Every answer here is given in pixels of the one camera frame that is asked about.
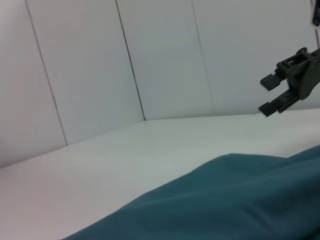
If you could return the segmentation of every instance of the black robotic claw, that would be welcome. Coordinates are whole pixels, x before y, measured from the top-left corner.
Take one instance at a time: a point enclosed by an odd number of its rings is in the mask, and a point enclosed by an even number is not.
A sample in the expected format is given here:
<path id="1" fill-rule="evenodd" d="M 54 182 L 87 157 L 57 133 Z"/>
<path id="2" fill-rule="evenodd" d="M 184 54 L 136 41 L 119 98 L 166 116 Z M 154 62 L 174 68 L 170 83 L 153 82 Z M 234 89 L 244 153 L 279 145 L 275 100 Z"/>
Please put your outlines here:
<path id="1" fill-rule="evenodd" d="M 308 53 L 300 49 L 295 55 L 279 62 L 274 74 L 263 78 L 260 83 L 268 90 L 276 88 L 287 79 L 289 89 L 271 102 L 259 107 L 267 117 L 276 111 L 282 113 L 299 100 L 306 99 L 320 82 L 320 48 Z"/>

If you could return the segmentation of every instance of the green fabric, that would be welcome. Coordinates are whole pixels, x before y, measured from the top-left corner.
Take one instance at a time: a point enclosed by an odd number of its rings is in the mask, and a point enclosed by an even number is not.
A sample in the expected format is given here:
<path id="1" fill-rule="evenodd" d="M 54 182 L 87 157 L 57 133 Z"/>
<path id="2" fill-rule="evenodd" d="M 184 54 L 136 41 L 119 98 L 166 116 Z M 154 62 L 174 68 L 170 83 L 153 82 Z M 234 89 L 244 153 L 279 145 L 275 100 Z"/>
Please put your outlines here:
<path id="1" fill-rule="evenodd" d="M 320 240 L 320 146 L 221 156 L 65 240 Z"/>

